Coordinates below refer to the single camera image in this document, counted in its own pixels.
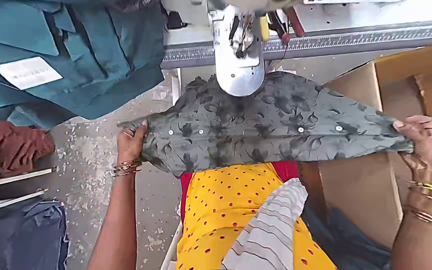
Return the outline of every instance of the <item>cardboard box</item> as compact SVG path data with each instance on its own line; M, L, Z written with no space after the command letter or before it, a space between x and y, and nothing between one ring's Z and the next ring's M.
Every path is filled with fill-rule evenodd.
M432 116L432 46L370 61L325 86L397 119ZM401 157L376 153L320 161L319 170L327 204L372 240L392 247L412 178Z

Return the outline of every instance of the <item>floor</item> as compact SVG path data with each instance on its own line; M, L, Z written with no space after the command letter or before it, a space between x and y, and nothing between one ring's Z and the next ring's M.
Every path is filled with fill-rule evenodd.
M375 51L348 55L286 59L276 62L285 70L323 84L371 59L401 50ZM181 70L181 84L195 77L208 79L214 66ZM49 188L48 198L64 202L70 239L69 270L87 268L92 249L103 223L111 197L112 166L116 160L116 126L123 120L144 117L167 110L173 104L172 72L163 70L165 81L129 101L116 111L96 120L75 118L56 126L51 134L56 151L38 163L41 169L57 171L5 185L12 196L32 193L38 187ZM136 179L136 216L138 231L138 269L156 270L165 257L180 221L176 211L181 185L173 175L144 164Z

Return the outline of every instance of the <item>fingernail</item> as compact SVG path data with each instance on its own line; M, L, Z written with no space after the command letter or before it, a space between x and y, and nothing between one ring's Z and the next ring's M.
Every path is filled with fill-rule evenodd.
M403 122L401 122L399 120L396 120L396 121L393 122L393 127L396 128L396 129L398 129L400 127L403 127L403 126L404 126Z

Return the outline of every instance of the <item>hand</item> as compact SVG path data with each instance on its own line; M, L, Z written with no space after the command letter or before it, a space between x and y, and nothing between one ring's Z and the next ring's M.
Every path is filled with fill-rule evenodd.
M147 129L148 121L144 120L136 132L126 127L119 133L117 136L118 163L129 162L139 157Z
M417 175L425 175L425 179L420 178L418 181L432 182L432 118L416 115L406 118L404 122L395 121L393 126L415 143L414 154L405 155L403 158L413 171L419 171Z

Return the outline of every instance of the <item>red garment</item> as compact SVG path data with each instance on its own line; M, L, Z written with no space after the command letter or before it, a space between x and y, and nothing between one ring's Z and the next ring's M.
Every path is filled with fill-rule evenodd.
M298 178L300 174L298 173L298 165L294 161L275 161L272 162L276 174L279 176L281 181L286 182L291 178ZM193 177L192 172L185 172L180 177L181 181L181 221L184 223L184 213L186 209L186 195L188 194L189 183Z
M49 133L17 127L0 121L0 175L12 176L33 171L33 161L54 151Z

